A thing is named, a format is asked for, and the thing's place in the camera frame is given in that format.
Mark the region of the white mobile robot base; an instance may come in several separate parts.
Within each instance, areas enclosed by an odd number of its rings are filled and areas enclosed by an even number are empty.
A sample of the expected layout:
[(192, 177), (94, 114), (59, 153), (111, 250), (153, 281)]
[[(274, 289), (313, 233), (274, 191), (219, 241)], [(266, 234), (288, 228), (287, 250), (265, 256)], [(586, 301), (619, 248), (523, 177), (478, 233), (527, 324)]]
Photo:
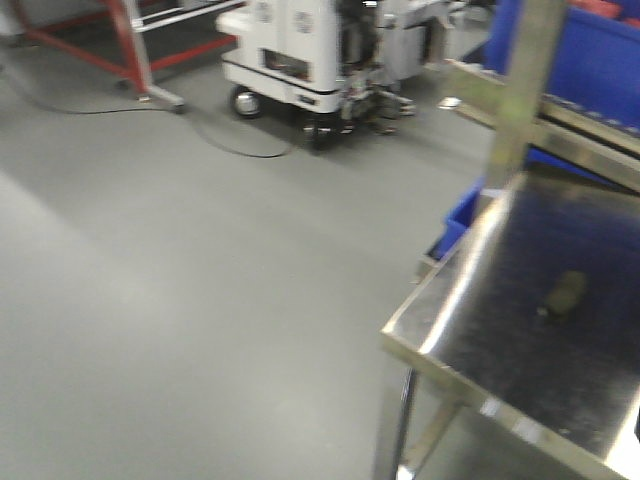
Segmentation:
[(402, 82), (444, 59), (449, 14), (447, 1), (247, 1), (216, 20), (236, 40), (230, 106), (246, 119), (267, 99), (297, 109), (315, 151), (361, 125), (390, 134), (415, 112)]

